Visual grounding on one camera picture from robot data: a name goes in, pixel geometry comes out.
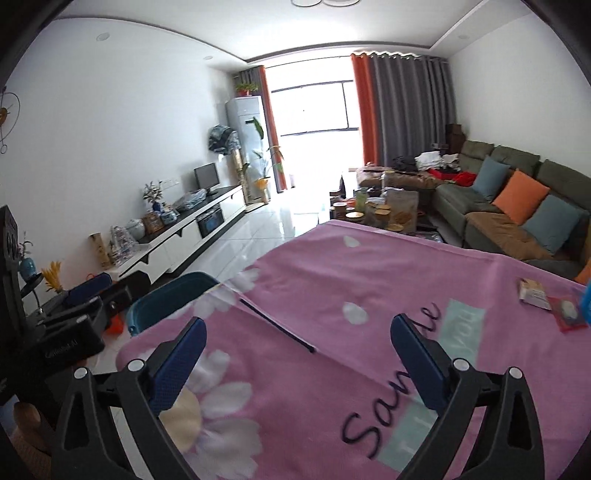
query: blue vase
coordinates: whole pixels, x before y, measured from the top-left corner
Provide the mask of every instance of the blue vase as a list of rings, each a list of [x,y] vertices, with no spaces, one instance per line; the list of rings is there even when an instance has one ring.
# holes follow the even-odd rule
[[[18,266],[18,272],[24,281],[29,281],[37,275],[37,267],[33,259],[31,257],[23,258]]]

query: blue gripper pad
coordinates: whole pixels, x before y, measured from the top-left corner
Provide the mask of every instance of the blue gripper pad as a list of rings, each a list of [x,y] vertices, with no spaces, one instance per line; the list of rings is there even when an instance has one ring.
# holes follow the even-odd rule
[[[154,373],[150,372],[152,389],[149,405],[156,417],[173,406],[207,343],[205,322],[200,318],[191,322],[171,342],[171,351],[160,367]]]
[[[439,357],[442,364],[447,357],[445,351],[437,342],[422,337],[404,314],[393,318],[390,339],[425,406],[441,415],[449,403],[447,378],[429,350]]]

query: window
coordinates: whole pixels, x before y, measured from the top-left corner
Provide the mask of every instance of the window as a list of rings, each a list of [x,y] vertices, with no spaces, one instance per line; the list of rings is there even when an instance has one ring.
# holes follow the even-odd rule
[[[305,85],[272,92],[277,133],[301,135],[312,132],[359,128],[359,107],[353,80]],[[349,110],[353,124],[349,120]]]
[[[354,77],[350,57],[267,68],[284,168],[312,195],[363,164]]]
[[[359,129],[359,102],[349,57],[290,63],[267,72],[280,136]]]

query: picture frame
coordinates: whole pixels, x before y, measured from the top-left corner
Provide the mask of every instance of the picture frame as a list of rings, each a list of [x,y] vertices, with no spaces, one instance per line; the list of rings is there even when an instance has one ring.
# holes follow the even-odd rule
[[[164,224],[157,213],[150,212],[142,217],[142,222],[146,226],[146,233],[156,233],[158,230],[164,228]]]

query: white wall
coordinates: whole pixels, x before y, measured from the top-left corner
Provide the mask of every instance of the white wall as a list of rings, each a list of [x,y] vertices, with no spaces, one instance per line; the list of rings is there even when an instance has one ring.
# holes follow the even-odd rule
[[[450,58],[469,139],[526,150],[591,176],[591,86],[534,14]]]
[[[66,288],[100,270],[90,234],[145,213],[145,183],[196,188],[193,169],[218,160],[208,132],[227,123],[233,96],[231,76],[207,68],[197,42],[89,19],[50,24],[7,85],[22,108],[0,155],[0,201],[38,268],[63,261]],[[222,184],[237,184],[226,160],[217,166]]]

